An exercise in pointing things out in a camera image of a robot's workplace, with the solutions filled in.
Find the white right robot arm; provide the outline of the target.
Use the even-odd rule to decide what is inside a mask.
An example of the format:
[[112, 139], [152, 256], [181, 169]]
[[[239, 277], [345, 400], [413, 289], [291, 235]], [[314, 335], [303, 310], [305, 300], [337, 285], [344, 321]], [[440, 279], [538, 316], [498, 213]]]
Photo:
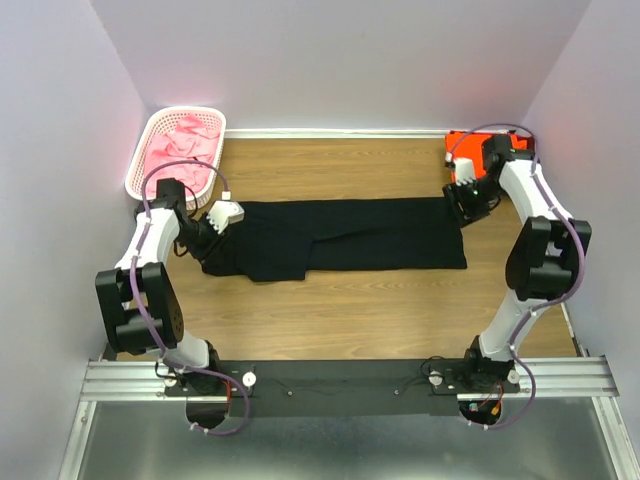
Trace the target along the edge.
[[523, 128], [452, 130], [445, 151], [451, 181], [443, 194], [461, 226], [488, 217], [503, 195], [522, 223], [505, 265], [503, 302], [454, 369], [456, 380], [480, 392], [512, 381], [519, 347], [536, 318], [579, 288], [592, 228], [561, 206], [544, 178], [535, 140]]

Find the black t-shirt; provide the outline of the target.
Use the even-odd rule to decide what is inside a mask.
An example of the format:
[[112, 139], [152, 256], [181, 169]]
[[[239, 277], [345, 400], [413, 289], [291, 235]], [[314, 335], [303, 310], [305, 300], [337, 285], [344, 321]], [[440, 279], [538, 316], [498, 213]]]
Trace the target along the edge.
[[244, 219], [202, 263], [212, 276], [294, 281], [317, 271], [464, 269], [445, 199], [245, 202]]

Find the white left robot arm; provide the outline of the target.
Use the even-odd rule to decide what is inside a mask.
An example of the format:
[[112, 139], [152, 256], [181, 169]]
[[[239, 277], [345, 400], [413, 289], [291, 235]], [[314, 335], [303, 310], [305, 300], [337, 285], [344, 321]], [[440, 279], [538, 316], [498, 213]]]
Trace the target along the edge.
[[190, 334], [167, 270], [174, 246], [198, 262], [219, 246], [240, 214], [224, 198], [195, 219], [189, 215], [185, 185], [177, 179], [157, 182], [153, 200], [143, 199], [134, 236], [121, 260], [95, 278], [107, 341], [116, 353], [150, 355], [184, 379], [201, 395], [214, 393], [223, 381], [213, 345]]

